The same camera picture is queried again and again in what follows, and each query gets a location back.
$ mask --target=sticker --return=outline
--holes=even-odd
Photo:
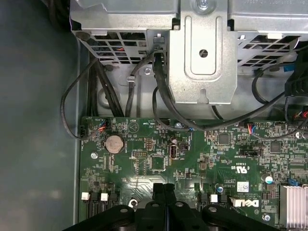
[[[239,181],[237,182],[237,192],[238,193],[248,193],[249,192],[249,182]]]

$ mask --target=green circuit board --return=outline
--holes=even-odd
[[[175,184],[177,199],[199,210],[215,203],[211,195],[227,196],[233,203],[237,200],[238,206],[232,209],[238,213],[278,227],[279,186],[288,179],[308,182],[304,139],[260,141],[249,135],[246,123],[210,132],[174,132],[147,118],[84,117],[81,129],[89,134],[103,122],[107,124],[104,131],[81,142],[79,221],[95,214],[89,214],[88,201],[81,199],[83,192],[114,193],[118,204],[128,205],[132,198],[150,200],[153,183],[159,182]],[[291,129],[276,121],[250,124],[261,136],[279,136]],[[106,140],[113,135],[123,141],[116,154],[106,148]]]

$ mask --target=motherboard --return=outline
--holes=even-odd
[[[79,221],[118,204],[135,208],[151,200],[154,183],[172,183],[177,200],[200,211],[216,204],[283,228],[287,190],[305,189],[308,182],[305,139],[250,135],[250,128],[263,137],[283,135],[291,129],[284,122],[243,122],[209,132],[175,132],[147,118],[84,117],[81,125],[82,133],[96,133],[81,142]]]

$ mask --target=blue connector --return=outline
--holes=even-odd
[[[290,186],[298,186],[298,185],[299,185],[298,182],[297,182],[296,180],[290,179],[290,178],[288,178],[288,184],[289,184]]]

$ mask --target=aluminum heat sink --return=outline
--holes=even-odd
[[[308,228],[308,188],[280,187],[280,224],[288,229]]]

